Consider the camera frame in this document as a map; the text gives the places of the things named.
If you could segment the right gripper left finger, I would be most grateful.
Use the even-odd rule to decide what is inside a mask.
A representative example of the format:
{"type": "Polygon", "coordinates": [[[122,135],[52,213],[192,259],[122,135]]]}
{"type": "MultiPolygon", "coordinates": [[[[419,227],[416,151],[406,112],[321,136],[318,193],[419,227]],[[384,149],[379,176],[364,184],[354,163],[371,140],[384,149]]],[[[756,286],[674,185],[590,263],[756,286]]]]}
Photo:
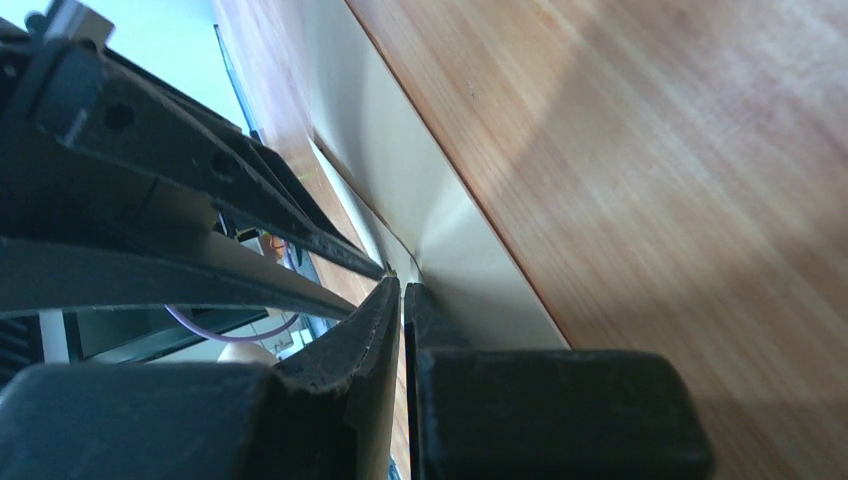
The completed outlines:
{"type": "Polygon", "coordinates": [[[400,290],[286,360],[42,364],[1,396],[5,479],[384,479],[400,290]]]}

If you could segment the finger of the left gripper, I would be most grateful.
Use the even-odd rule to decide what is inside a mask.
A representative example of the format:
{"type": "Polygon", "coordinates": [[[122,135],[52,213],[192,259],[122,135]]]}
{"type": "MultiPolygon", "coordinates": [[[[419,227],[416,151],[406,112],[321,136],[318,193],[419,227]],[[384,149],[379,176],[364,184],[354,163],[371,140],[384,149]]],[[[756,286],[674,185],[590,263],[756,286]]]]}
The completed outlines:
{"type": "Polygon", "coordinates": [[[347,270],[383,275],[275,151],[121,55],[88,39],[5,36],[1,73],[6,150],[30,131],[30,157],[84,157],[159,178],[347,270]]]}
{"type": "Polygon", "coordinates": [[[222,235],[175,257],[1,240],[1,312],[160,305],[262,308],[343,319],[352,303],[222,235]]]}

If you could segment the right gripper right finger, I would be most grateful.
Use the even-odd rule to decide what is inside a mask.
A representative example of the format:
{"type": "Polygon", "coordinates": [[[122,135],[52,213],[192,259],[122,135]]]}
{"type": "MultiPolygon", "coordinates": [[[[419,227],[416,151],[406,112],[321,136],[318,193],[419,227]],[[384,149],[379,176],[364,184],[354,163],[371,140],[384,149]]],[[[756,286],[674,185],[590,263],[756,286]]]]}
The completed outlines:
{"type": "Polygon", "coordinates": [[[708,479],[681,376],[632,350],[481,350],[427,288],[404,293],[416,479],[708,479]]]}

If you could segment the brown paper envelope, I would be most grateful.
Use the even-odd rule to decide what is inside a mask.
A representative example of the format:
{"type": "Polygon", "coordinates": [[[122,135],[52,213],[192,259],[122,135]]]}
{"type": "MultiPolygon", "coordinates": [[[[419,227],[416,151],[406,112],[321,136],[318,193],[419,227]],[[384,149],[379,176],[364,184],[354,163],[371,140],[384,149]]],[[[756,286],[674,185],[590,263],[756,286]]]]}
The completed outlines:
{"type": "Polygon", "coordinates": [[[306,1],[306,78],[319,159],[371,233],[368,252],[477,346],[566,340],[343,1],[306,1]]]}

